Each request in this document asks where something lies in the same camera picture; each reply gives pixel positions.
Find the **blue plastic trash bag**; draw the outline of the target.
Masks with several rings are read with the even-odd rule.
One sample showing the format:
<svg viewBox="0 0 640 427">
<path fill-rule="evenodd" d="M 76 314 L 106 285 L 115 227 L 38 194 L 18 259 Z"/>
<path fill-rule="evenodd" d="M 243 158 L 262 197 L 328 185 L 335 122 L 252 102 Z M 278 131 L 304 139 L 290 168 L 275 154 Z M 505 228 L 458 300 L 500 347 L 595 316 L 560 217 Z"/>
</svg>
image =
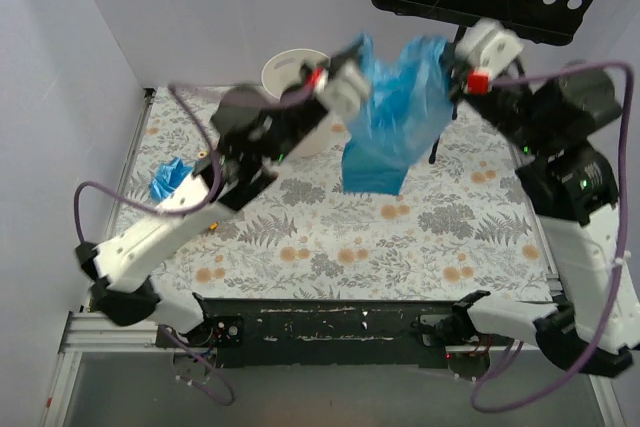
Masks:
<svg viewBox="0 0 640 427">
<path fill-rule="evenodd" d="M 370 35 L 361 35 L 356 44 L 372 91 L 347 124 L 351 138 L 341 159 L 343 191 L 397 195 L 410 167 L 452 120 L 450 81 L 440 65 L 448 41 L 418 36 L 392 63 L 375 56 Z"/>
</svg>

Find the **blue bag piece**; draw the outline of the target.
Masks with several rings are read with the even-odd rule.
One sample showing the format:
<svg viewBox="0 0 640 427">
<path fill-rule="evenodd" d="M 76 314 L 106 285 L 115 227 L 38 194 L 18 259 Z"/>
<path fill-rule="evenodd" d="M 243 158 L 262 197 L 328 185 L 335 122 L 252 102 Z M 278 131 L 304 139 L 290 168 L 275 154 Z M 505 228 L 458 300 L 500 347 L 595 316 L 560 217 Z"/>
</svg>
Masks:
<svg viewBox="0 0 640 427">
<path fill-rule="evenodd" d="M 192 170 L 193 167 L 185 164 L 179 157 L 174 157 L 170 162 L 162 163 L 149 184 L 151 199 L 155 202 L 165 200 Z"/>
</svg>

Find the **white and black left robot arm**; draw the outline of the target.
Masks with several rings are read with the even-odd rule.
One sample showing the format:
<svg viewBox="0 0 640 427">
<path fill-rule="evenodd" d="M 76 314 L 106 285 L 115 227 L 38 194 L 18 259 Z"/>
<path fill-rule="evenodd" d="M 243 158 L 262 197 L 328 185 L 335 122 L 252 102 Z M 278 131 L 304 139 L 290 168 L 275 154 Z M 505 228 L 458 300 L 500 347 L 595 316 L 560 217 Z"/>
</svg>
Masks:
<svg viewBox="0 0 640 427">
<path fill-rule="evenodd" d="M 317 64 L 303 62 L 301 79 L 277 100 L 238 84 L 226 91 L 210 122 L 218 140 L 157 207 L 99 244 L 81 241 L 75 253 L 91 279 L 93 307 L 119 327 L 149 320 L 173 328 L 193 347 L 205 345 L 215 326 L 202 297 L 182 297 L 154 283 L 153 271 L 211 225 L 234 217 L 277 178 L 282 162 L 330 114 L 354 119 L 371 92 L 358 48 Z"/>
</svg>

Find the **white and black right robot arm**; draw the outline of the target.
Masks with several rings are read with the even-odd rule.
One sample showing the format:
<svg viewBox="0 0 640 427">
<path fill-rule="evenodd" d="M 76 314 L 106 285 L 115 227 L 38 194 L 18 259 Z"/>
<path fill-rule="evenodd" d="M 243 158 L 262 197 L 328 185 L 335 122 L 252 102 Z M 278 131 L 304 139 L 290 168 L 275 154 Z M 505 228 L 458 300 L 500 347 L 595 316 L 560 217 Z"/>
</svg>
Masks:
<svg viewBox="0 0 640 427">
<path fill-rule="evenodd" d="M 590 143 L 630 120 L 635 75 L 624 61 L 574 63 L 561 71 L 511 76 L 517 53 L 477 66 L 459 43 L 441 67 L 450 99 L 466 102 L 528 157 L 517 177 L 539 219 L 566 299 L 548 308 L 509 307 L 486 292 L 459 302 L 454 336 L 487 333 L 536 345 L 556 367 L 614 378 L 639 347 L 639 300 L 627 267 L 626 161 Z"/>
</svg>

